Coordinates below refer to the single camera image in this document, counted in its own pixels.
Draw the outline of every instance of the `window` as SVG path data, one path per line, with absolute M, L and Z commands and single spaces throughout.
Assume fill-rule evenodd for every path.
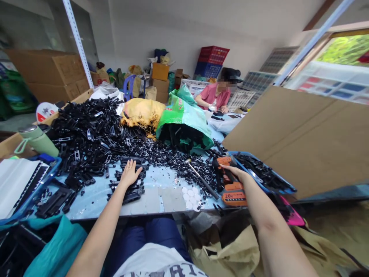
M 331 40 L 316 56 L 316 61 L 369 67 L 369 63 L 358 61 L 368 51 L 369 29 L 339 32 L 332 34 Z

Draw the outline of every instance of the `woman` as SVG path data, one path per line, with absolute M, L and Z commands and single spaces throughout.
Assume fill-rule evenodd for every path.
M 250 214 L 258 229 L 260 251 L 267 276 L 317 277 L 282 215 L 254 179 L 235 167 L 223 166 L 244 184 Z M 122 201 L 140 167 L 127 163 L 121 181 L 97 219 L 67 276 L 206 276 L 193 265 L 173 218 L 144 218 L 130 222 L 111 246 Z
M 215 112 L 228 113 L 227 103 L 231 96 L 230 88 L 237 84 L 238 77 L 235 69 L 228 68 L 222 72 L 220 81 L 207 85 L 195 98 L 197 105 L 203 110 L 210 106 L 215 107 Z

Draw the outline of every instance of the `blue chair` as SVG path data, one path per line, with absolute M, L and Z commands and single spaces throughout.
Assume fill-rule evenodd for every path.
M 119 90 L 119 91 L 123 92 L 124 98 L 126 99 L 126 101 L 129 101 L 133 98 L 133 84 L 135 82 L 135 78 L 136 78 L 136 75 L 128 76 L 124 80 L 123 89 Z M 127 90 L 128 82 L 130 83 L 130 90 L 129 91 Z

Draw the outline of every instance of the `person's leg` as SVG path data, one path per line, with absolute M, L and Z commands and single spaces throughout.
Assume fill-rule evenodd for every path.
M 148 218 L 145 227 L 146 241 L 175 248 L 187 262 L 192 263 L 188 250 L 172 215 Z
M 141 218 L 129 219 L 122 234 L 113 239 L 105 259 L 104 276 L 113 276 L 132 254 L 146 244 L 144 225 Z

